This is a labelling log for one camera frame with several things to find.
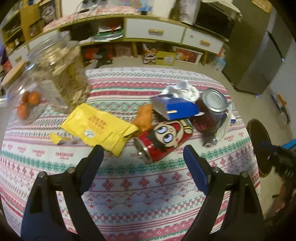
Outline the red cartoon drink can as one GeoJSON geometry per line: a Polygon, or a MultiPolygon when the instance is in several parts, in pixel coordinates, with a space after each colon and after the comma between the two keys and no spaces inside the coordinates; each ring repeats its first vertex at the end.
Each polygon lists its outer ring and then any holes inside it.
{"type": "Polygon", "coordinates": [[[183,145],[192,134],[193,127],[187,118],[163,121],[134,138],[134,146],[144,162],[152,164],[183,145]]]}

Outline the patterned knit tablecloth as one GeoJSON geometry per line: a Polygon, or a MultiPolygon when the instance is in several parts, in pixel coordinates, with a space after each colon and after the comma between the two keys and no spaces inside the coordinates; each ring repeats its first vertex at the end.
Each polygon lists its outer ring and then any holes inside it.
{"type": "MultiPolygon", "coordinates": [[[[167,85],[186,80],[197,90],[227,89],[212,78],[170,68],[102,68],[87,70],[91,92],[88,105],[125,121],[132,121],[141,105],[167,85]]],[[[57,146],[50,134],[69,134],[61,128],[66,116],[46,108],[33,123],[23,125],[12,114],[1,148],[1,200],[9,226],[20,233],[23,212],[36,176],[41,171],[62,173],[88,156],[86,144],[57,146]]],[[[216,146],[205,147],[201,133],[188,140],[211,166],[226,173],[246,171],[260,190],[259,173],[250,137],[242,118],[216,146]]],[[[82,197],[107,240],[180,240],[198,214],[204,194],[199,191],[178,147],[161,161],[146,165],[132,141],[119,157],[110,152],[82,197]]]]}

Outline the red tin can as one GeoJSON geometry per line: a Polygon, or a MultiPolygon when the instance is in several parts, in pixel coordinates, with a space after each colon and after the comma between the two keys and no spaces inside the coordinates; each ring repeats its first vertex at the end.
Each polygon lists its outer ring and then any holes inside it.
{"type": "Polygon", "coordinates": [[[193,127],[200,133],[215,130],[227,111],[228,101],[217,89],[208,88],[195,102],[201,114],[191,118],[193,127]]]}

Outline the blue biscuit box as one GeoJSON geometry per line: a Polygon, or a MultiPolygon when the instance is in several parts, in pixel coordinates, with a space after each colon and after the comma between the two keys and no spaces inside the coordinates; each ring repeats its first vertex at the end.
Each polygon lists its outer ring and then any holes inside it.
{"type": "Polygon", "coordinates": [[[171,94],[157,95],[150,98],[153,110],[166,120],[178,120],[199,115],[198,105],[171,94]]]}

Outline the orange peel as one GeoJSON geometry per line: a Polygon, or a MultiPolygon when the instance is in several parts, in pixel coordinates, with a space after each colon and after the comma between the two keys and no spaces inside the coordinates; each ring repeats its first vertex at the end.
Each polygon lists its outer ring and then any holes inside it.
{"type": "Polygon", "coordinates": [[[141,132],[149,129],[152,124],[152,105],[141,105],[137,111],[136,118],[132,121],[132,124],[137,126],[141,132]]]}

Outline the black microwave oven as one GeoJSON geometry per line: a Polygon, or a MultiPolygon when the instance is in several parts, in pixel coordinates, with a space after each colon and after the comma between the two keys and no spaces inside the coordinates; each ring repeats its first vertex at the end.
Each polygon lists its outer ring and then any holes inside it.
{"type": "Polygon", "coordinates": [[[233,4],[221,1],[201,1],[194,25],[229,39],[242,14],[233,4]]]}

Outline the clear jar of seeds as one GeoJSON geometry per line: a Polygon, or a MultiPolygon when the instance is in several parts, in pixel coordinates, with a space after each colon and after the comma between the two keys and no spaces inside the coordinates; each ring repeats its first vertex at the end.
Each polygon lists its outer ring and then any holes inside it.
{"type": "Polygon", "coordinates": [[[90,94],[81,47],[69,31],[59,32],[37,44],[27,54],[31,78],[49,105],[70,114],[90,94]]]}

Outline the white wooden tv cabinet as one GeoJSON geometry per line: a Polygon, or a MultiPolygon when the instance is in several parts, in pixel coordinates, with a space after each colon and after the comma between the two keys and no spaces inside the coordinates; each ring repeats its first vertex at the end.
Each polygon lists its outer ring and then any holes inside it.
{"type": "Polygon", "coordinates": [[[21,8],[11,11],[1,23],[4,49],[9,61],[15,65],[26,60],[27,53],[52,35],[68,31],[79,41],[92,58],[95,51],[106,48],[109,57],[125,53],[138,56],[140,43],[152,43],[147,61],[156,63],[158,54],[172,45],[177,57],[184,52],[198,53],[206,61],[210,53],[218,54],[224,41],[205,30],[199,30],[180,21],[153,14],[142,15],[138,1],[128,6],[112,1],[39,1],[29,5],[20,1],[21,8]]]}

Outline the yellow snack bag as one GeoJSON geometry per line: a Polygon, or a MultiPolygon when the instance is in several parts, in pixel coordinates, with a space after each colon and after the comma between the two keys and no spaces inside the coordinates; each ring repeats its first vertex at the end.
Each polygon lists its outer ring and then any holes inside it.
{"type": "Polygon", "coordinates": [[[139,128],[105,111],[101,111],[83,103],[72,111],[61,128],[73,136],[63,138],[50,133],[50,139],[55,145],[82,141],[89,146],[101,145],[105,150],[118,157],[126,142],[139,128]]]}

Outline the crumpled white tissue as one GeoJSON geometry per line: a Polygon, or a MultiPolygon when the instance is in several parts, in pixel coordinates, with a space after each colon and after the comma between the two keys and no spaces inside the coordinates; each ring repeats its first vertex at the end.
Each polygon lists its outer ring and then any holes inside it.
{"type": "Polygon", "coordinates": [[[187,80],[182,80],[176,85],[167,85],[160,95],[167,94],[171,94],[174,98],[182,98],[193,103],[200,97],[200,93],[196,87],[189,84],[187,80]]]}

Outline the grey refrigerator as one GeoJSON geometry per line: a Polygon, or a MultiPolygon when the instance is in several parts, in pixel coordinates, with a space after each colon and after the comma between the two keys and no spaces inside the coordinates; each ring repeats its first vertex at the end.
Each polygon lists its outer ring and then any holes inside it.
{"type": "Polygon", "coordinates": [[[266,12],[254,1],[233,3],[242,19],[230,36],[222,72],[235,90],[262,94],[284,63],[292,35],[274,7],[266,12]]]}

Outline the clear box of tangerines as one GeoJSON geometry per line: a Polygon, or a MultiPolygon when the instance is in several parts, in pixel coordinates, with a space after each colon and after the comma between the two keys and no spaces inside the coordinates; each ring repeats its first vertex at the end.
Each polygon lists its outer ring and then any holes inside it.
{"type": "Polygon", "coordinates": [[[13,117],[23,125],[36,121],[48,106],[45,97],[31,78],[32,68],[32,64],[28,65],[22,60],[6,74],[1,82],[1,90],[4,91],[1,104],[7,104],[11,100],[16,101],[13,117]]]}

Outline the yellow cardboard box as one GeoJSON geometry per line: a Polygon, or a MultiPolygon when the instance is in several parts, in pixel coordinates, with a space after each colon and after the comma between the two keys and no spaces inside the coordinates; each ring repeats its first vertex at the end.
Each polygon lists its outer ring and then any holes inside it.
{"type": "Polygon", "coordinates": [[[156,65],[173,66],[175,63],[176,53],[158,51],[156,53],[156,65]]]}

